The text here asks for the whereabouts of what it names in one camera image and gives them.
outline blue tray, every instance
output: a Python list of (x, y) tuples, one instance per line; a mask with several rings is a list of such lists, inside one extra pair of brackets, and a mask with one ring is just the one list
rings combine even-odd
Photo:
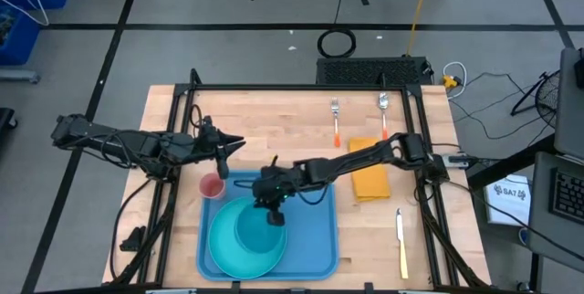
[[(234, 186), (234, 180), (253, 180), (259, 174), (258, 171), (230, 171), (226, 180), (226, 197), (221, 201), (204, 199), (197, 247), (197, 269), (203, 277), (216, 281), (238, 280), (215, 265), (209, 252), (207, 235), (221, 207), (236, 198), (252, 196), (251, 189)], [(304, 194), (311, 201), (316, 201), (321, 195), (320, 191)], [(285, 215), (288, 234), (284, 256), (270, 272), (252, 280), (319, 280), (332, 275), (339, 265), (334, 184), (330, 185), (322, 203), (307, 205), (295, 196), (288, 198), (280, 211)]]

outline white cable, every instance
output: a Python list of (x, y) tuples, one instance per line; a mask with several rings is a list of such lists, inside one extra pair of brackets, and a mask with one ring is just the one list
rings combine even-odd
[(446, 69), (449, 68), (450, 66), (453, 66), (453, 65), (460, 66), (460, 68), (463, 69), (463, 73), (464, 73), (464, 77), (463, 77), (463, 88), (460, 90), (460, 92), (454, 94), (452, 97), (448, 97), (448, 100), (451, 100), (451, 99), (454, 99), (456, 97), (459, 97), (461, 94), (463, 94), (464, 89), (466, 88), (466, 77), (467, 77), (467, 75), (466, 75), (466, 67), (463, 65), (462, 62), (453, 61), (453, 62), (450, 62), (450, 63), (446, 64), (446, 66), (444, 66), (444, 68), (442, 68), (442, 75), (443, 76), (446, 76)]
[[(38, 2), (38, 5), (40, 6), (40, 10), (43, 13), (43, 17), (45, 18), (45, 22), (42, 23), (39, 20), (37, 20), (36, 18), (34, 18), (33, 16), (31, 16), (27, 11), (21, 9), (20, 7), (13, 5), (12, 3), (6, 1), (6, 0), (0, 0), (10, 6), (12, 6), (13, 8), (15, 8), (16, 10), (22, 12), (23, 14), (25, 14), (25, 16), (28, 16), (29, 18), (31, 18), (34, 22), (36, 22), (37, 24), (41, 25), (41, 26), (48, 26), (50, 25), (49, 21), (48, 21), (48, 16), (47, 16), (47, 12), (45, 12), (45, 8), (43, 7), (43, 4), (40, 2), (40, 0), (36, 0)], [(30, 0), (27, 0), (28, 3), (33, 6), (35, 9), (38, 9), (36, 5), (32, 4), (32, 2)]]

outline fork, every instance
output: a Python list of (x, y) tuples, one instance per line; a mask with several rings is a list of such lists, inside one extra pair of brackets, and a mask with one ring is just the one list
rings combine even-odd
[(333, 98), (330, 103), (330, 109), (335, 118), (335, 147), (340, 147), (340, 135), (339, 135), (339, 99)]
[(385, 122), (385, 110), (387, 109), (387, 106), (390, 104), (388, 98), (387, 98), (387, 93), (382, 92), (380, 93), (380, 109), (381, 109), (381, 116), (383, 117), (383, 140), (387, 140), (388, 135), (387, 135), (387, 124)]

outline floor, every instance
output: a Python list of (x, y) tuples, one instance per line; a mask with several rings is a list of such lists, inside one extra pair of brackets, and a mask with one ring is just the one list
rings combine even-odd
[[(68, 0), (65, 9), (50, 11), (53, 25), (41, 32), (22, 67), (38, 71), (40, 83), (0, 85), (0, 105), (14, 108), (19, 119), (0, 154), (3, 292), (22, 290), (59, 188), (63, 194), (72, 175), (66, 169), (75, 166), (49, 140), (59, 114), (87, 112), (97, 122), (137, 128), (148, 87), (185, 82), (193, 67), (205, 83), (313, 83), (319, 24), (352, 24), (358, 40), (354, 57), (399, 56), (416, 3), (370, 0), (363, 6), (360, 0), (340, 0), (337, 13), (339, 0)], [(426, 56), (437, 73), (456, 60), (468, 68), (469, 80), (484, 72), (508, 73), (527, 88), (542, 72), (558, 68), (562, 48), (584, 46), (584, 11), (578, 5), (581, 0), (426, 0), (412, 55)], [(325, 49), (339, 53), (348, 44), (344, 37), (330, 37)], [(514, 92), (507, 79), (485, 76), (456, 102), (471, 112)], [(518, 98), (475, 114), (490, 136), (537, 117), (533, 110), (510, 117)], [(452, 113), (460, 119), (456, 128), (464, 149), (481, 157), (516, 152), (545, 125), (534, 121), (488, 140), (454, 105)], [(546, 128), (539, 137), (551, 132)], [(81, 158), (44, 267), (30, 274), (26, 289), (99, 284), (125, 177), (110, 165)], [(512, 289), (528, 279), (530, 253), (516, 242), (516, 229), (486, 226), (481, 212), (493, 284)], [(42, 240), (49, 242), (50, 237)], [(582, 293), (582, 279), (546, 260), (544, 291)]]

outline yellow cable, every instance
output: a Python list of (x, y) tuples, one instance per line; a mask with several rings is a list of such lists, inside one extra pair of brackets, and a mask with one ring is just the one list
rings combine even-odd
[(410, 44), (408, 44), (408, 50), (405, 52), (406, 56), (410, 55), (412, 51), (413, 39), (416, 36), (416, 23), (418, 22), (418, 16), (420, 16), (420, 9), (422, 9), (423, 0), (418, 1), (418, 7), (416, 8), (416, 14), (413, 17), (412, 32), (410, 33)]

